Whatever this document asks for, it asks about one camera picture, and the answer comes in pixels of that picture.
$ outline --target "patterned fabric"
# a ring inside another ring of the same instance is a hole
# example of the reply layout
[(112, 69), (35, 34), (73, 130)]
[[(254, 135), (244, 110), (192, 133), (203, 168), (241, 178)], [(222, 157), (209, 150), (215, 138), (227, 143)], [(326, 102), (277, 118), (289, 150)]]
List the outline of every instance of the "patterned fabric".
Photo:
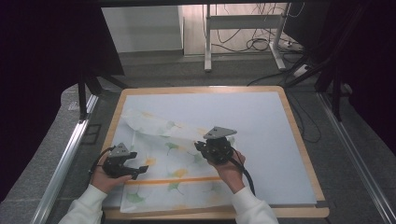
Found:
[(136, 181), (125, 184), (121, 212), (141, 213), (231, 205), (232, 193), (216, 170), (197, 151), (208, 130), (128, 110), (121, 116), (133, 129), (126, 166), (148, 165)]

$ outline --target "cloth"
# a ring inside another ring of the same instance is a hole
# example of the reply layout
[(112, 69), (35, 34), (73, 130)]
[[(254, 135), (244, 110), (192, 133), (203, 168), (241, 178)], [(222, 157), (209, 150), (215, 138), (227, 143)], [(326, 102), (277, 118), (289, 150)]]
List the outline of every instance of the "cloth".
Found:
[(72, 202), (61, 224), (93, 224), (100, 223), (102, 218), (102, 201), (107, 194), (89, 185), (85, 192)]
[[(194, 146), (205, 141), (208, 130), (136, 109), (121, 117), (131, 128), (130, 150), (137, 152), (125, 166), (148, 165), (136, 181), (124, 185), (122, 213), (231, 206), (233, 193)], [(234, 147), (232, 136), (229, 141)]]
[[(70, 205), (61, 224), (99, 224), (102, 217), (102, 201), (106, 194), (89, 185), (85, 192)], [(276, 224), (277, 219), (271, 207), (258, 200), (249, 188), (243, 188), (232, 197), (238, 224)]]
[(238, 224), (275, 224), (278, 223), (271, 207), (257, 199), (248, 187), (236, 192), (232, 197)]

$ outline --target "orange tape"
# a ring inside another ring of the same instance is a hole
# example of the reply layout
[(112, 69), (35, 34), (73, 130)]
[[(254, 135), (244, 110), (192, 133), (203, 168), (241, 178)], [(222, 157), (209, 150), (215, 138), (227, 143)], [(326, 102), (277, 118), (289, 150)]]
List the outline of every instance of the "orange tape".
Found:
[(158, 179), (158, 180), (128, 180), (125, 185), (156, 185), (172, 184), (181, 182), (216, 181), (221, 180), (219, 176), (184, 178), (184, 179)]

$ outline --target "white sleeve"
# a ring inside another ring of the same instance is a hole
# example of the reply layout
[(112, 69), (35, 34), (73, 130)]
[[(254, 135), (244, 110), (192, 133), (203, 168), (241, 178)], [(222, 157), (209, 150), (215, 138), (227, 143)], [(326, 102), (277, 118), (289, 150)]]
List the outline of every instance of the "white sleeve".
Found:
[(107, 194), (89, 185), (85, 192), (72, 202), (69, 211), (59, 223), (93, 224), (100, 223), (102, 218), (102, 201)]
[(244, 187), (233, 195), (233, 207), (238, 224), (278, 223), (271, 207), (257, 199), (249, 188)]

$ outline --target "wooden frame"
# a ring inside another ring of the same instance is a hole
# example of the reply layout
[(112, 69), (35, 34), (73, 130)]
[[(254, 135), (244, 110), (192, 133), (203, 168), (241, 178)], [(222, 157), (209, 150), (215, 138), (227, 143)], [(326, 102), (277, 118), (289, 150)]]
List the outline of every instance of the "wooden frame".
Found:
[[(325, 202), (323, 192), (320, 188), (318, 178), (315, 174), (309, 155), (306, 151), (303, 138), (300, 135), (297, 123), (292, 114), (288, 99), (282, 88), (278, 86), (261, 86), (261, 87), (175, 87), (175, 88), (145, 88), (145, 89), (128, 89), (121, 93), (117, 108), (111, 120), (103, 150), (111, 147), (113, 137), (120, 120), (123, 105), (128, 95), (144, 94), (183, 94), (183, 93), (233, 93), (233, 92), (261, 92), (276, 91), (285, 109), (294, 139), (299, 148), (305, 169), (310, 179), (311, 185), (315, 192), (317, 202)], [(326, 205), (319, 206), (298, 206), (298, 207), (277, 207), (273, 208), (277, 217), (327, 217), (330, 213)], [(232, 208), (220, 209), (211, 212), (207, 210), (194, 209), (179, 214), (169, 213), (147, 213), (145, 215), (121, 213), (119, 208), (106, 209), (106, 218), (109, 219), (232, 219), (235, 218), (235, 212)]]

